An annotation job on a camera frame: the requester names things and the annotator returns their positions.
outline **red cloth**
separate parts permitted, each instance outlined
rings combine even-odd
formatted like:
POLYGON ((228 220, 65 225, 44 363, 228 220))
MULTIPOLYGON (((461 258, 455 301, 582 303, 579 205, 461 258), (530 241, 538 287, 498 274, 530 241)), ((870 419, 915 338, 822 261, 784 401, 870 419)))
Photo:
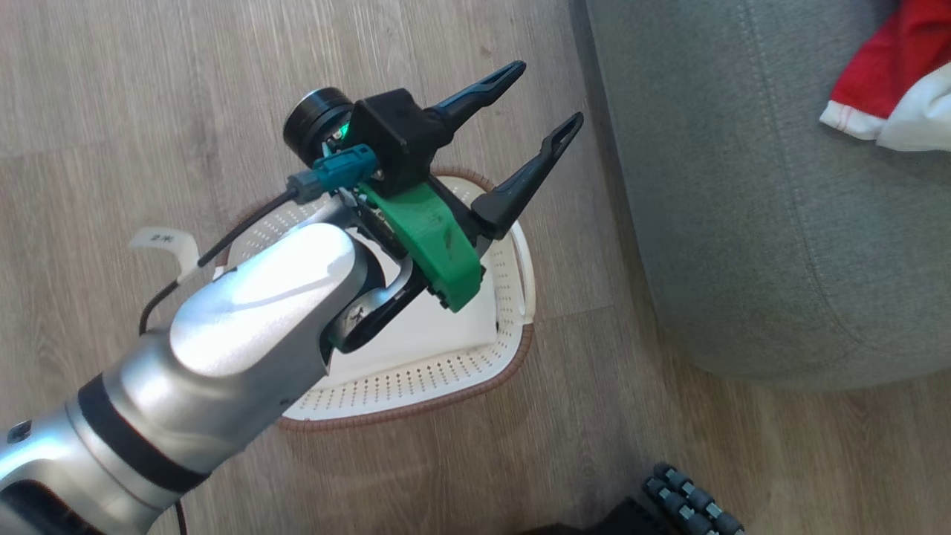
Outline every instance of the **red cloth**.
POLYGON ((856 54, 831 100, 887 119, 925 75, 951 63, 951 0, 904 0, 856 54))

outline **gray ottoman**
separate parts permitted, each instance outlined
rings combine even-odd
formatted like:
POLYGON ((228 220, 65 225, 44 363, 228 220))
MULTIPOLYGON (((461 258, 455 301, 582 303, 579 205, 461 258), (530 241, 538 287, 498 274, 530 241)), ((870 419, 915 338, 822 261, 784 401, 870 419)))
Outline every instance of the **gray ottoman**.
POLYGON ((698 366, 851 388, 951 365, 951 157, 819 124, 888 0, 590 0, 657 318, 698 366))

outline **black ring band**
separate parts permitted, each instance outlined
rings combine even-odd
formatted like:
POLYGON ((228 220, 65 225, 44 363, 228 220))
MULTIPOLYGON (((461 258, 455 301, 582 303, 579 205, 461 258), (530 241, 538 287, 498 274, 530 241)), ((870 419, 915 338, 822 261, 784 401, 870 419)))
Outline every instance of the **black ring band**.
POLYGON ((166 490, 185 494, 211 474, 200 474, 167 458, 116 410, 103 374, 79 389, 79 408, 93 432, 139 475, 166 490))

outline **white cable label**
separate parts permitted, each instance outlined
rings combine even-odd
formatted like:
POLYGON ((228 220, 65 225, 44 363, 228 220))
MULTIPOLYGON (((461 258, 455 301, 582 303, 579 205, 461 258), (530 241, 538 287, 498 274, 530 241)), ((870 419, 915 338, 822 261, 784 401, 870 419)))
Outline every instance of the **white cable label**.
POLYGON ((198 243, 194 236, 184 230, 164 227, 139 228, 128 246, 164 249, 174 254, 182 268, 182 274, 178 277, 179 283, 198 271, 198 243))

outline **green bracket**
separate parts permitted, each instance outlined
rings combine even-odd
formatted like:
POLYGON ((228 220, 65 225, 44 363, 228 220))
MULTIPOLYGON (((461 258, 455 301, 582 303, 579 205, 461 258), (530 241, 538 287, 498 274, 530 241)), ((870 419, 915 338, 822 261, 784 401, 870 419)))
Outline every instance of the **green bracket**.
POLYGON ((419 184, 389 199, 365 182, 359 191, 377 206, 432 288, 452 312, 459 312, 478 293, 482 265, 478 254, 442 199, 428 184, 419 184))

